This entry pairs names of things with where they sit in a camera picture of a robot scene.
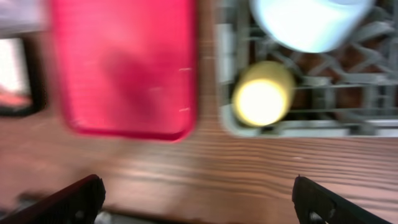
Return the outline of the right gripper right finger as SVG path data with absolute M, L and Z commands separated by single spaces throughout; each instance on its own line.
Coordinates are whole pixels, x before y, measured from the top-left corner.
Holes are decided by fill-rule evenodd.
M 300 175 L 295 178 L 292 201 L 301 224 L 390 224 Z

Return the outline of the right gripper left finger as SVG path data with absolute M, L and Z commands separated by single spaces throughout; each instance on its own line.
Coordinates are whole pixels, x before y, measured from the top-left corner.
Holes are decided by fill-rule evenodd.
M 93 224 L 105 200 L 102 179 L 91 174 L 1 220 L 1 224 Z

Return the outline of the yellow plastic cup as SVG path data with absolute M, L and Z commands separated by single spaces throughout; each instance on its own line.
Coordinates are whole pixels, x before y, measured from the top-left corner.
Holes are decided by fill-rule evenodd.
M 252 127 L 276 123 L 290 109 L 294 88 L 294 76 L 282 63 L 254 63 L 241 74 L 234 88 L 231 97 L 234 115 Z

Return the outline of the orange carrot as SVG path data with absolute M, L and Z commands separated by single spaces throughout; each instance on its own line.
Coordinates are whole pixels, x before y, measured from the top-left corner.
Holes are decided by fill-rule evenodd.
M 1 92 L 1 106 L 24 108 L 31 104 L 32 100 L 29 96 L 6 91 Z

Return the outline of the small light blue bowl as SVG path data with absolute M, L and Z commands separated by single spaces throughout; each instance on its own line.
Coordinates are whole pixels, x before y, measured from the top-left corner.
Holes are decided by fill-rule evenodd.
M 258 26 L 283 46 L 305 53 L 336 49 L 370 12 L 374 0 L 251 0 Z

